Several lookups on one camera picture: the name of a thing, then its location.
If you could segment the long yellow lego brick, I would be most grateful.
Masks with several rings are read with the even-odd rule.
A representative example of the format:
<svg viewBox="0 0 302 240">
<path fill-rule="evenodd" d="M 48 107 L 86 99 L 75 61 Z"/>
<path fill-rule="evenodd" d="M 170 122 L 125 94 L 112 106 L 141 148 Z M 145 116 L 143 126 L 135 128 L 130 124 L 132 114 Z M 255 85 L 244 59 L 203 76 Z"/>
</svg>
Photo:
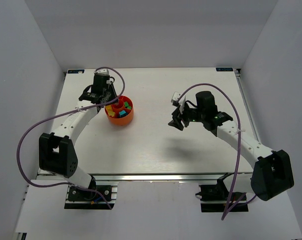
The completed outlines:
<svg viewBox="0 0 302 240">
<path fill-rule="evenodd" d="M 107 115 L 108 115 L 109 117 L 113 118 L 113 117 L 115 116 L 115 112 L 114 112 L 113 107 L 112 107 L 111 105 L 107 105 L 107 106 L 105 107 L 105 110 L 106 110 Z"/>
</svg>

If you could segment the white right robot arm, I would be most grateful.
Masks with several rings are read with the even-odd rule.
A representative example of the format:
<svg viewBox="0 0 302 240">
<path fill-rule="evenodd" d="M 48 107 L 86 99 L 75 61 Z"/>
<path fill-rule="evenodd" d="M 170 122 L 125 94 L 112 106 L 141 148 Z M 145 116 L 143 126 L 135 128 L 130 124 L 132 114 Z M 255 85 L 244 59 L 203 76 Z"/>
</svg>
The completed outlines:
<svg viewBox="0 0 302 240">
<path fill-rule="evenodd" d="M 175 92 L 171 103 L 176 107 L 169 126 L 182 131 L 189 123 L 202 123 L 204 128 L 217 138 L 228 143 L 252 167 L 252 173 L 226 173 L 199 195 L 203 200 L 226 199 L 231 190 L 237 193 L 255 194 L 259 199 L 268 201 L 294 186 L 294 177 L 289 155 L 284 150 L 275 151 L 253 137 L 240 131 L 233 118 L 219 111 L 215 98 L 210 91 L 196 95 L 196 106 L 189 107 L 187 100 Z"/>
</svg>

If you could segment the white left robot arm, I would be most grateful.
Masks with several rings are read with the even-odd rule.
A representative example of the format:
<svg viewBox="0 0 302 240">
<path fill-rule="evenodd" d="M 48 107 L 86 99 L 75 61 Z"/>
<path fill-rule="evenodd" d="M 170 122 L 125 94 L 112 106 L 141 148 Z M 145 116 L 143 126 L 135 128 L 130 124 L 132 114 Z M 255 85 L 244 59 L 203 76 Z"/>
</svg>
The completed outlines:
<svg viewBox="0 0 302 240">
<path fill-rule="evenodd" d="M 112 103 L 117 97 L 113 81 L 108 72 L 95 73 L 93 84 L 86 87 L 78 99 L 76 112 L 70 113 L 52 133 L 43 133 L 39 137 L 41 170 L 61 176 L 82 189 L 95 188 L 94 177 L 78 166 L 75 143 L 91 119 L 103 108 L 101 104 Z"/>
</svg>

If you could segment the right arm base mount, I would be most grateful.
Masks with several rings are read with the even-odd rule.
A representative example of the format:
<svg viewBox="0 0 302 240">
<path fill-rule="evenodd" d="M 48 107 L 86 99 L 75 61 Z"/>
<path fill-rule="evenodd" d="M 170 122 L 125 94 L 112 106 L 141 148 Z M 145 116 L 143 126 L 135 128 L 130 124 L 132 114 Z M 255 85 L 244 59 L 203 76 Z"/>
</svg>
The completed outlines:
<svg viewBox="0 0 302 240">
<path fill-rule="evenodd" d="M 200 191 L 195 194 L 195 197 L 201 201 L 200 206 L 202 213 L 223 213 L 229 195 L 229 191 L 225 185 L 223 185 L 223 180 L 229 176 L 231 176 L 230 180 L 232 181 L 233 173 L 226 173 L 219 177 L 215 184 L 202 184 L 199 186 Z M 242 194 L 242 192 L 232 193 L 229 207 L 240 199 Z M 246 200 L 247 196 L 244 195 L 231 212 L 249 212 L 248 205 L 245 204 Z"/>
</svg>

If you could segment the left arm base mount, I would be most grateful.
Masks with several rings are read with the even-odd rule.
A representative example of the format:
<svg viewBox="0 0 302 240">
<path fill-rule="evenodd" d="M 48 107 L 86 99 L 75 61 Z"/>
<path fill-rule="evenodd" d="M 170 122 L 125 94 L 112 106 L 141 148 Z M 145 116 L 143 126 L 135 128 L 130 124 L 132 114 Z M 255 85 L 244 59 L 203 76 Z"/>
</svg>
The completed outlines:
<svg viewBox="0 0 302 240">
<path fill-rule="evenodd" d="M 64 209 L 66 210 L 111 210 L 117 199 L 118 183 L 113 181 L 96 181 L 96 190 L 100 192 L 103 198 L 95 192 L 80 190 L 75 186 L 67 189 Z"/>
</svg>

